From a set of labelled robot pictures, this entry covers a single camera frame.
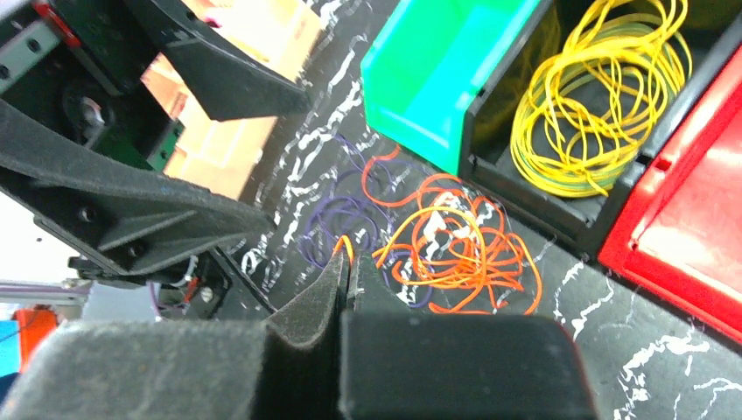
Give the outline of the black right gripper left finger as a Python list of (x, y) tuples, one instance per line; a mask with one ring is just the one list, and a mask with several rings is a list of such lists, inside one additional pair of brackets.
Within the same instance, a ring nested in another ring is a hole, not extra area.
[(262, 321), (77, 322), (40, 345), (4, 419), (334, 419), (351, 260)]

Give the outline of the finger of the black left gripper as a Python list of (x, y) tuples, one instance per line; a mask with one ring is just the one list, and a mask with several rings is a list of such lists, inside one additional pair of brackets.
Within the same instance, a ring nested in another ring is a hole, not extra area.
[(183, 2), (125, 4), (210, 119), (285, 116), (309, 109), (301, 87), (224, 39)]
[(262, 210), (71, 142), (1, 104), (1, 191), (103, 271), (143, 276), (274, 227)]

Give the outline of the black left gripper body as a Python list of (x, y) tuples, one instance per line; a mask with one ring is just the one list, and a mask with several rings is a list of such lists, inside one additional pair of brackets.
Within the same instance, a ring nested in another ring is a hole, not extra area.
[(183, 125), (142, 80), (157, 53), (124, 1), (3, 1), (1, 150), (17, 123), (163, 171)]

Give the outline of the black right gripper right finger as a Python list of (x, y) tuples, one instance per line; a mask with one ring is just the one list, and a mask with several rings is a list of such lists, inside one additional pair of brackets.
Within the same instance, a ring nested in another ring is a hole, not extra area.
[(339, 324), (342, 419), (594, 419), (566, 331), (533, 315), (434, 315), (394, 297), (369, 255)]

